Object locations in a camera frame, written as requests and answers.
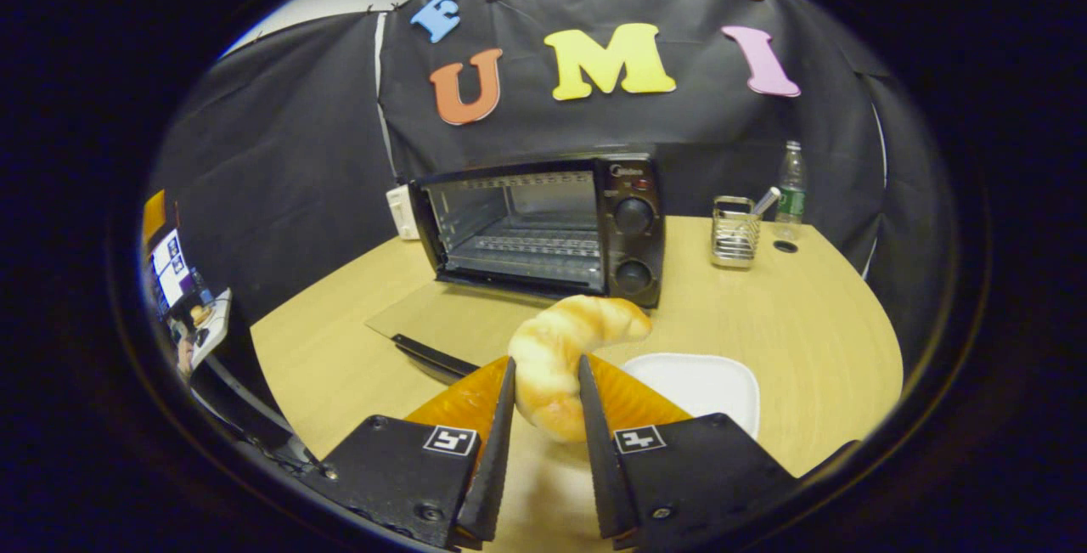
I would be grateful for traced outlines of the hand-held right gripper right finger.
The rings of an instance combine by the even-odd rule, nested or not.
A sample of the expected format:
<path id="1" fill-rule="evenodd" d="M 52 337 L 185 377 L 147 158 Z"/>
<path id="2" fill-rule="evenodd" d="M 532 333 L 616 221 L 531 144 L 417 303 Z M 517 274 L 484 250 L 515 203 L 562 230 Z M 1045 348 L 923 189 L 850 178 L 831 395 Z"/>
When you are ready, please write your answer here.
<path id="1" fill-rule="evenodd" d="M 799 479 L 726 414 L 617 428 L 589 356 L 578 364 L 600 535 L 615 550 L 738 550 Z"/>

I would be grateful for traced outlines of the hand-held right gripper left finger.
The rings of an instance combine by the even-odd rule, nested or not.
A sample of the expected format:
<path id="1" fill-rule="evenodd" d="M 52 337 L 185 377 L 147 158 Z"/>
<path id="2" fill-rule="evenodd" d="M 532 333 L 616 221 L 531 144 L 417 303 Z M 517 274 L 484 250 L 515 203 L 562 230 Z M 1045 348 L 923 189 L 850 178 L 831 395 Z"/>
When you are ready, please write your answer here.
<path id="1" fill-rule="evenodd" d="M 318 469 L 318 493 L 385 530 L 443 550 L 493 541 L 514 413 L 503 356 L 403 419 L 373 415 Z"/>

